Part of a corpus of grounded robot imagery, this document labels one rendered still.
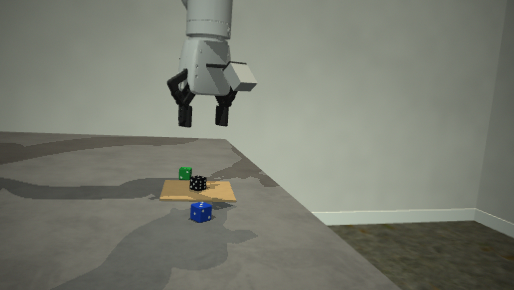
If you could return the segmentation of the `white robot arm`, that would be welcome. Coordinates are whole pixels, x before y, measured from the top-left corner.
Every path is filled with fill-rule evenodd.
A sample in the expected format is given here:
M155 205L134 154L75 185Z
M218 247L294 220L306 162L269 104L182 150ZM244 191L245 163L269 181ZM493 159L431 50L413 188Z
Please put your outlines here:
M233 0L182 0L187 9L186 36L231 39ZM233 91L251 91L258 83L246 63L229 61L226 65L206 64L223 68Z

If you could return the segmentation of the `blue die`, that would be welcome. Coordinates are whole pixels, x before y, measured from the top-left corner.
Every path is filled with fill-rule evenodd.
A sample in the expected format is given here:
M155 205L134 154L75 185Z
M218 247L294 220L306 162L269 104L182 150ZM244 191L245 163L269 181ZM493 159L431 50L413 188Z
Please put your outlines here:
M191 204L190 218L199 223L211 220L212 205L205 202Z

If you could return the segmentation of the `black die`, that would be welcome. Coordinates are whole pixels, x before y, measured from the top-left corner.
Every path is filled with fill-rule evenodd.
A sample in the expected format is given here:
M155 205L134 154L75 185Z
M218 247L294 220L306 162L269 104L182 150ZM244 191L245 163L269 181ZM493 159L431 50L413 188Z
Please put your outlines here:
M206 189L207 178L203 176L190 177L190 189L195 191L201 191Z

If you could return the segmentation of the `green die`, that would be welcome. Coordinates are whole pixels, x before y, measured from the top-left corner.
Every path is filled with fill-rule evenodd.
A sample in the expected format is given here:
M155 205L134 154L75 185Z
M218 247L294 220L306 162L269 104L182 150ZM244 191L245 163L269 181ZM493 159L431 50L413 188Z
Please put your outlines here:
M190 177L192 177L191 167L181 167L179 169L179 180L190 180Z

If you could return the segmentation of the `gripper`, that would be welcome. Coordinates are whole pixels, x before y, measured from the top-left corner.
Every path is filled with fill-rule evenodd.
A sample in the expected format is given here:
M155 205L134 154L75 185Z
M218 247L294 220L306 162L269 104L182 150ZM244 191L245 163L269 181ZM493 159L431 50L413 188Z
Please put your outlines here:
M184 41L179 74L167 81L171 95L179 105L179 126L192 126L192 106L189 104L195 95L215 96L219 104L216 106L215 124L228 126L229 107L238 91L233 91L223 68L206 67L206 64L226 65L229 61L231 55L228 41L202 37Z

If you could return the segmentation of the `tan flat mat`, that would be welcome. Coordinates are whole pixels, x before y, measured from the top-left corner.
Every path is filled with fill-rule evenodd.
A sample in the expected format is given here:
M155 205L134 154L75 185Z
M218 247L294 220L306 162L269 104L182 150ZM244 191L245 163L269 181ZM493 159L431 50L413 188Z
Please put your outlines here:
M230 182L206 181L206 189L190 189L190 181L165 180L160 201L236 202Z

